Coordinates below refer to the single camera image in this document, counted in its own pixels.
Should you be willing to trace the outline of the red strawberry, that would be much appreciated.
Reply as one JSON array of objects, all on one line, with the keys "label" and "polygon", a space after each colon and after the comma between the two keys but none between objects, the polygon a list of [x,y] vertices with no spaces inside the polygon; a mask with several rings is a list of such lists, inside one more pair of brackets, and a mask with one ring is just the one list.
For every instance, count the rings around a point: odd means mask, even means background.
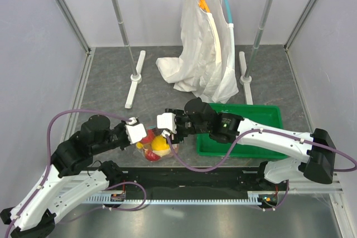
[{"label": "red strawberry", "polygon": [[140,142],[142,144],[150,144],[155,139],[155,137],[156,135],[154,129],[148,129],[147,136],[144,137]]}]

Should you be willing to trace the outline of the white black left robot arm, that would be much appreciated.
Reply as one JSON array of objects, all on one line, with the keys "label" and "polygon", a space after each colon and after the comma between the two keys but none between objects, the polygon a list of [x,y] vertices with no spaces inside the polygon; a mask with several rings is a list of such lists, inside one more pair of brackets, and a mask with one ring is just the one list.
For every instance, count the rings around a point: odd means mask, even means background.
[{"label": "white black left robot arm", "polygon": [[80,130],[63,141],[54,152],[47,153],[47,166],[39,181],[15,207],[1,211],[7,225],[6,237],[47,237],[55,225],[91,195],[116,190],[123,173],[113,161],[103,162],[91,175],[67,193],[60,191],[93,163],[97,154],[120,148],[124,150],[146,135],[137,118],[121,119],[110,126],[109,113],[91,116]]}]

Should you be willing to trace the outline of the clear zip top bag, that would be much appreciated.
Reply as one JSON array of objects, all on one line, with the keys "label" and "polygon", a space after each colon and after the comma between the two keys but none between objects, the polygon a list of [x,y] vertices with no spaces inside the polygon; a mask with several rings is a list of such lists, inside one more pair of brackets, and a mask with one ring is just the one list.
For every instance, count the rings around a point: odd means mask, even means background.
[{"label": "clear zip top bag", "polygon": [[135,153],[140,154],[149,162],[157,162],[173,157],[173,153],[161,130],[154,126],[147,129],[147,136],[136,143]]}]

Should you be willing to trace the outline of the orange fruit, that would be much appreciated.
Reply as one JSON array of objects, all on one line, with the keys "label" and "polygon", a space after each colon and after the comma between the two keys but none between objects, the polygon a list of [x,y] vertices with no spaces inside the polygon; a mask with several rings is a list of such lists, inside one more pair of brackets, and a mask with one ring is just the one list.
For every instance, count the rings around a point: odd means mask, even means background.
[{"label": "orange fruit", "polygon": [[152,151],[160,157],[166,156],[171,152],[170,146],[167,144],[166,139],[161,135],[156,136],[151,142],[151,148]]}]

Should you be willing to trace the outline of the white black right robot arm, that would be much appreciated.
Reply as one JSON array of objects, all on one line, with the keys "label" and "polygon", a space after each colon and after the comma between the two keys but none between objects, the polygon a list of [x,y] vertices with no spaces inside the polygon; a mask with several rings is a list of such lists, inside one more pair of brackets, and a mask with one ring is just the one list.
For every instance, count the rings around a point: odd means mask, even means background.
[{"label": "white black right robot arm", "polygon": [[327,131],[292,132],[254,122],[240,115],[215,111],[201,98],[186,103],[184,109],[166,109],[157,116],[157,126],[171,144],[189,135],[208,134],[222,144],[250,145],[286,155],[279,161],[260,164],[255,176],[262,190],[289,179],[306,179],[331,184],[334,176],[335,146]]}]

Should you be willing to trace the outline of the peach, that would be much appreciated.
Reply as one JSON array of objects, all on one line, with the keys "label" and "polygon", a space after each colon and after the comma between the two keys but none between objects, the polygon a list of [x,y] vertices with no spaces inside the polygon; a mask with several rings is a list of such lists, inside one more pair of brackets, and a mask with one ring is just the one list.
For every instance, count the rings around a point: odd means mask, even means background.
[{"label": "peach", "polygon": [[156,155],[152,150],[145,150],[144,156],[145,156],[145,159],[150,162],[156,162],[161,159],[161,157]]}]

